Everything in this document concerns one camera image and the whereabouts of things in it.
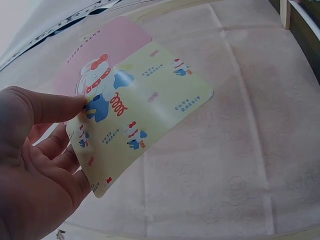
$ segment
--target pink card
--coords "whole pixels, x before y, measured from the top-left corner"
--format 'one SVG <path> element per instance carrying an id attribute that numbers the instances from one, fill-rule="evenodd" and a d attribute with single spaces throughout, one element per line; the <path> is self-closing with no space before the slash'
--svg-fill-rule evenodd
<path id="1" fill-rule="evenodd" d="M 77 86 L 84 74 L 105 62 L 108 69 L 112 69 L 151 41 L 148 33 L 126 17 L 110 20 L 66 60 L 54 81 L 56 93 L 66 96 L 84 94 Z"/>

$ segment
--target red scarf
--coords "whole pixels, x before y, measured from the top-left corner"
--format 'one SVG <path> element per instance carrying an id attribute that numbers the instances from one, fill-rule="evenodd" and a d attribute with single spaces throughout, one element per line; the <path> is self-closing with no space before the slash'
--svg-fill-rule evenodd
<path id="1" fill-rule="evenodd" d="M 92 89 L 96 88 L 102 81 L 102 79 L 105 79 L 109 73 L 111 72 L 111 68 L 108 67 L 108 69 L 104 72 L 104 74 L 102 74 L 102 76 L 95 81 L 91 86 L 88 86 L 85 90 L 85 93 L 88 94 L 91 92 Z"/>
<path id="2" fill-rule="evenodd" d="M 131 135 L 129 135 L 129 138 L 132 138 L 136 133 L 138 132 L 138 129 L 134 131 Z"/>

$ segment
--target red bow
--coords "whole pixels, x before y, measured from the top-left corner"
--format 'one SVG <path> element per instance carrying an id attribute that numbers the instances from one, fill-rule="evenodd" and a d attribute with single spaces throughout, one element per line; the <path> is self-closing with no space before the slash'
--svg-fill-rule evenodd
<path id="1" fill-rule="evenodd" d="M 129 128 L 132 129 L 134 125 L 136 125 L 136 121 L 133 121 L 131 124 L 129 124 Z"/>
<path id="2" fill-rule="evenodd" d="M 103 54 L 97 61 L 95 61 L 94 63 L 91 64 L 91 70 L 96 70 L 97 67 L 102 64 L 103 62 L 108 60 L 108 54 Z"/>

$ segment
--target white fabric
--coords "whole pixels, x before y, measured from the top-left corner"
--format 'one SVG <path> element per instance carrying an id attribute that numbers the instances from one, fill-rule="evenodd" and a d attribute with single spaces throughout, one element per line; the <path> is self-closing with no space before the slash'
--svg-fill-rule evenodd
<path id="1" fill-rule="evenodd" d="M 27 52 L 0 72 L 0 88 L 53 93 L 80 35 L 121 11 Z M 269 1 L 224 0 L 141 26 L 211 83 L 214 97 L 67 222 L 178 239 L 246 239 L 320 223 L 320 87 Z"/>

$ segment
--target wooden frame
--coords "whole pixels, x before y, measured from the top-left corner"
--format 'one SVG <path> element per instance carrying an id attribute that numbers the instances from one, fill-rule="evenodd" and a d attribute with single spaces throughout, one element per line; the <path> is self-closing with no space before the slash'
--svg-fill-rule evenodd
<path id="1" fill-rule="evenodd" d="M 289 0 L 280 0 L 280 17 L 285 29 L 290 28 L 291 4 Z"/>

